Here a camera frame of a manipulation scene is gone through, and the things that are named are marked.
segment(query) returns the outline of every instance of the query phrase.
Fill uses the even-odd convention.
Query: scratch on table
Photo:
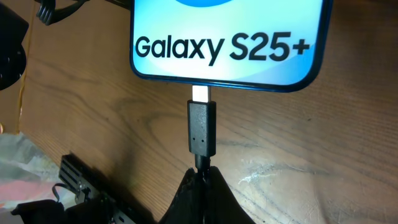
[[[247,183],[250,183],[250,182],[252,182],[252,181],[254,181],[254,180],[256,180],[256,179],[258,179],[260,177],[270,177],[270,176],[273,176],[273,175],[276,175],[276,174],[259,175],[258,172],[254,172],[251,175],[241,179],[238,184],[241,184],[242,181],[246,181]]]

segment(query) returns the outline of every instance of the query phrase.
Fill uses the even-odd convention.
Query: light blue screen
[[[321,11],[322,0],[135,0],[132,62],[139,73],[146,75],[294,84],[305,78],[312,66]],[[276,41],[288,46],[289,53],[283,60],[281,56],[286,50],[278,47],[280,45],[272,49],[272,40],[279,32],[290,35]],[[231,54],[244,53],[232,41],[239,33],[248,36],[247,39],[237,39],[248,52],[238,60]],[[263,41],[261,37],[252,40],[256,33],[268,36],[267,44],[255,53],[266,58],[250,60],[253,48]],[[149,42],[143,40],[136,46],[140,37],[147,37]],[[178,39],[188,42],[175,46],[175,52],[181,58],[173,53],[173,44]],[[196,44],[202,39],[204,42],[200,47],[201,55],[196,53],[189,58],[194,50],[191,39]],[[221,39],[224,42],[216,54]],[[159,41],[154,45],[154,52],[158,57],[152,53],[156,40]]]

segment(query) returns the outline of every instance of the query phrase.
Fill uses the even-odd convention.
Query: black round object
[[[22,46],[14,54],[0,56],[0,90],[6,89],[14,84],[26,68],[26,54]]]

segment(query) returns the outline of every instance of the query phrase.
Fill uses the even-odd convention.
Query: phone screen
[[[130,61],[142,77],[295,91],[318,74],[332,0],[134,0]]]

